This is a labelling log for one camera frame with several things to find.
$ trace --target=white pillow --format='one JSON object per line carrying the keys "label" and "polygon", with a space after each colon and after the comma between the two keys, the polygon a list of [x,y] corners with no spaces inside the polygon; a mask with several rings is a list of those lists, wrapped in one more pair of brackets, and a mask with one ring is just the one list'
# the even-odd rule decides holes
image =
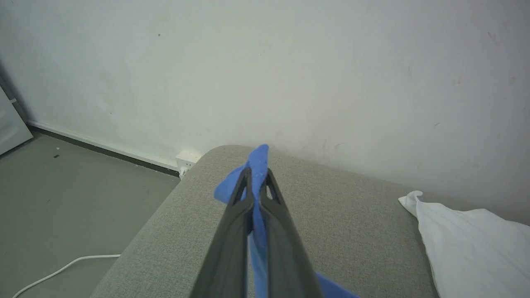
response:
{"label": "white pillow", "polygon": [[486,209],[455,211],[423,203],[413,191],[399,202],[418,218],[440,298],[530,297],[530,227]]}

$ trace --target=gray fabric upholstery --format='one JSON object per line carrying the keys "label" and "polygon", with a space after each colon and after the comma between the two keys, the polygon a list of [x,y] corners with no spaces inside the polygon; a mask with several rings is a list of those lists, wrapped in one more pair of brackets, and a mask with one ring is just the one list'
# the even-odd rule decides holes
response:
{"label": "gray fabric upholstery", "polygon": [[[187,297],[225,207],[214,188],[250,150],[231,145],[205,154],[92,297]],[[413,189],[275,150],[269,166],[316,271],[361,297],[437,297],[418,222],[397,200]]]}

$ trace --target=gray floor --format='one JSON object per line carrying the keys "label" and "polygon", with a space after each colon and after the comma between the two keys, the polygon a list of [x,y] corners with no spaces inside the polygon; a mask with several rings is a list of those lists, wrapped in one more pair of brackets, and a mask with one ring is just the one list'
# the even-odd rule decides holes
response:
{"label": "gray floor", "polygon": [[[1,156],[0,297],[121,253],[178,182],[46,135]],[[113,262],[78,262],[20,297],[88,297]]]}

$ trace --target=wall stain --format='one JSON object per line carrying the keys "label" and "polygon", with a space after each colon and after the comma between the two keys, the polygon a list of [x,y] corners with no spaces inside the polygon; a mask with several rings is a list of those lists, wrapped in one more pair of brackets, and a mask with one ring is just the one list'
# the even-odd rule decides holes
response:
{"label": "wall stain", "polygon": [[497,46],[500,45],[499,41],[497,40],[497,36],[495,33],[488,32],[488,36],[490,37],[491,41],[493,41]]}
{"label": "wall stain", "polygon": [[510,21],[503,21],[502,22],[502,26],[504,27],[504,29],[506,29],[506,31],[510,32],[510,29],[508,28],[508,25],[510,25]]}

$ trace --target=white cable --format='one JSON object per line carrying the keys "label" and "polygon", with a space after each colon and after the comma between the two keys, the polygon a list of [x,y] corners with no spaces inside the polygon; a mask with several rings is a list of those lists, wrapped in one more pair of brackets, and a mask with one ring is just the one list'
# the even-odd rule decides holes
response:
{"label": "white cable", "polygon": [[184,177],[184,175],[188,172],[188,167],[187,166],[181,166],[180,167],[180,172],[179,172],[179,178],[182,180],[182,177]]}
{"label": "white cable", "polygon": [[27,285],[25,286],[22,290],[18,291],[14,296],[13,298],[17,298],[20,294],[22,294],[22,292],[24,292],[25,290],[37,285],[37,284],[40,284],[42,283],[43,281],[45,281],[46,279],[49,279],[49,278],[52,278],[54,276],[56,276],[57,274],[63,272],[66,268],[70,267],[73,263],[77,262],[77,261],[81,261],[81,260],[86,260],[86,259],[101,259],[101,258],[118,258],[120,255],[98,255],[98,256],[84,256],[84,257],[80,257],[80,258],[77,258],[73,261],[71,261],[70,263],[68,263],[65,267],[55,271],[54,273],[44,277],[44,278],[41,278],[39,279],[38,281],[30,284],[30,285]]}

